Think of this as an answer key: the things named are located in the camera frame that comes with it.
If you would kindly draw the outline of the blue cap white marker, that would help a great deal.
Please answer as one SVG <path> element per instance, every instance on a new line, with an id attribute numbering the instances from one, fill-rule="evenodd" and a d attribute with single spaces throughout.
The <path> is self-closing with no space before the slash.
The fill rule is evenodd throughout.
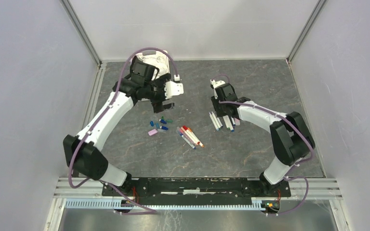
<path id="1" fill-rule="evenodd" d="M 213 114 L 214 119 L 216 120 L 216 123 L 217 123 L 219 129 L 223 128 L 222 122 L 221 122 L 220 118 L 217 116 L 217 114 L 215 112 L 213 112 L 212 114 Z"/>
<path id="2" fill-rule="evenodd" d="M 232 124 L 231 119 L 229 118 L 229 116 L 225 115 L 223 117 L 223 120 L 225 122 L 226 128 L 228 130 L 230 130 L 231 132 L 234 132 L 234 127 L 233 127 L 233 124 Z"/>

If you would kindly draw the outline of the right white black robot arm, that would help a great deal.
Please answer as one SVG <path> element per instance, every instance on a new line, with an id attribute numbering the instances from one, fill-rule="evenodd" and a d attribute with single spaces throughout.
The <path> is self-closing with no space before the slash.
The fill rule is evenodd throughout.
<path id="1" fill-rule="evenodd" d="M 264 196 L 272 196 L 294 166 L 314 156 L 315 142 L 302 115 L 277 112 L 249 98 L 238 97 L 234 87 L 222 80 L 211 80 L 210 86 L 216 115 L 222 117 L 228 127 L 239 120 L 250 122 L 270 134 L 275 157 L 259 176 L 259 191 Z"/>

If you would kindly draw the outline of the pink highlighter pen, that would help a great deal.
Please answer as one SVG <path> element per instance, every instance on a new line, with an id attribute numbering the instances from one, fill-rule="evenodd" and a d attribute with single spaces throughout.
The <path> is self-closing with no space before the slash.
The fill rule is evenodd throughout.
<path id="1" fill-rule="evenodd" d="M 239 126 L 239 125 L 240 125 L 240 120 L 239 120 L 239 119 L 234 118 L 234 122 L 235 122 L 235 125 L 236 125 L 236 126 Z"/>

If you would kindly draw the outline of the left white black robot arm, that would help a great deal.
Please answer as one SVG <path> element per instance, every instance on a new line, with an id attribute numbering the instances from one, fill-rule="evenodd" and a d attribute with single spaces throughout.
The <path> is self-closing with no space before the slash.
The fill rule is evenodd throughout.
<path id="1" fill-rule="evenodd" d="M 69 177 L 77 171 L 88 179 L 112 184 L 120 196 L 132 191 L 131 175 L 113 166 L 102 154 L 109 135 L 139 101 L 150 100 L 154 113 L 159 113 L 174 106 L 164 101 L 184 92 L 180 79 L 172 80 L 167 60 L 134 57 L 128 65 L 129 73 L 120 76 L 92 121 L 77 135 L 67 135 L 63 140 Z"/>

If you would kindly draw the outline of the pink highlighter cap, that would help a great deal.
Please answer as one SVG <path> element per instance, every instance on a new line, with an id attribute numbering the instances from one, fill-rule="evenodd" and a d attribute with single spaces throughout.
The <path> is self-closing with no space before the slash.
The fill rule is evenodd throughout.
<path id="1" fill-rule="evenodd" d="M 153 130 L 150 130 L 149 132 L 148 132 L 148 135 L 149 136 L 154 136 L 154 135 L 156 135 L 158 133 L 158 130 L 157 129 L 153 129 Z"/>

